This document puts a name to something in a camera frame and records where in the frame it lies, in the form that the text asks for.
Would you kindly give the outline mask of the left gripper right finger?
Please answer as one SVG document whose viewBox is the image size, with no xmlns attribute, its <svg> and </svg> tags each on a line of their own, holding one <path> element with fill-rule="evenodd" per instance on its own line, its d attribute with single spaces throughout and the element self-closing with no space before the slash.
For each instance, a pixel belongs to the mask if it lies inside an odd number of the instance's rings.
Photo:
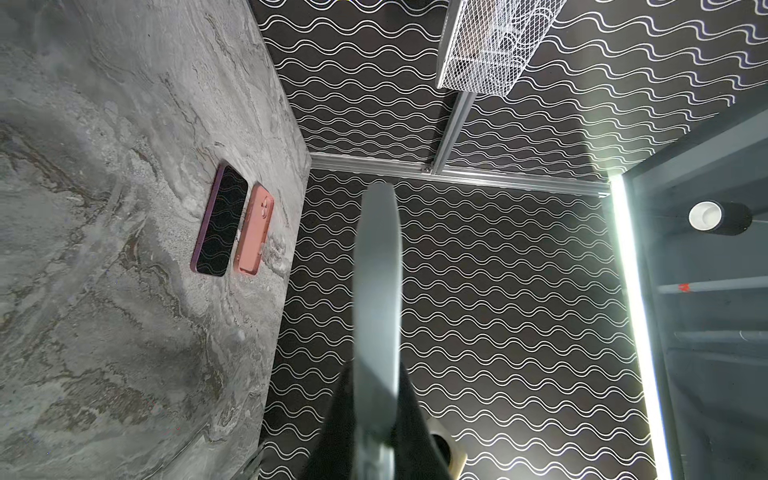
<svg viewBox="0 0 768 480">
<path fill-rule="evenodd" d="M 434 445 L 407 370 L 403 364 L 399 370 L 397 417 L 392 437 L 395 478 L 448 480 L 451 476 Z"/>
</svg>

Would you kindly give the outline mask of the black smartphone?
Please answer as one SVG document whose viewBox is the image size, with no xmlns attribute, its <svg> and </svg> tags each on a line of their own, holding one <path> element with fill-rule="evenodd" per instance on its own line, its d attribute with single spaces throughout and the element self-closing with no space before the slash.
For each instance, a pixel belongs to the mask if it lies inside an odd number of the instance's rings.
<svg viewBox="0 0 768 480">
<path fill-rule="evenodd" d="M 190 268 L 194 273 L 223 277 L 227 271 L 248 194 L 247 180 L 228 162 L 217 168 Z"/>
</svg>

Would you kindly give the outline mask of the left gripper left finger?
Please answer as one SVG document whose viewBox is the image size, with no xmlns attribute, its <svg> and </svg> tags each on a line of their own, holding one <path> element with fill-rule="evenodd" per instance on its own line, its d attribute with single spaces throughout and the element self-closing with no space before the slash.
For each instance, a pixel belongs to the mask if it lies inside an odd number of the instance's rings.
<svg viewBox="0 0 768 480">
<path fill-rule="evenodd" d="M 351 362 L 341 372 L 325 420 L 300 479 L 352 479 L 356 419 Z"/>
</svg>

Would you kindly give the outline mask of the pink phone case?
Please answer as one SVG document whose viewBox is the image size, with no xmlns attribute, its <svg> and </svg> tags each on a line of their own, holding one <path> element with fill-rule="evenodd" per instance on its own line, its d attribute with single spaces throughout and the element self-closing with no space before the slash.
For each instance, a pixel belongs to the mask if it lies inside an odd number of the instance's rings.
<svg viewBox="0 0 768 480">
<path fill-rule="evenodd" d="M 255 276 L 259 270 L 275 206 L 274 197 L 260 183 L 252 189 L 245 220 L 235 253 L 234 267 L 239 273 Z"/>
</svg>

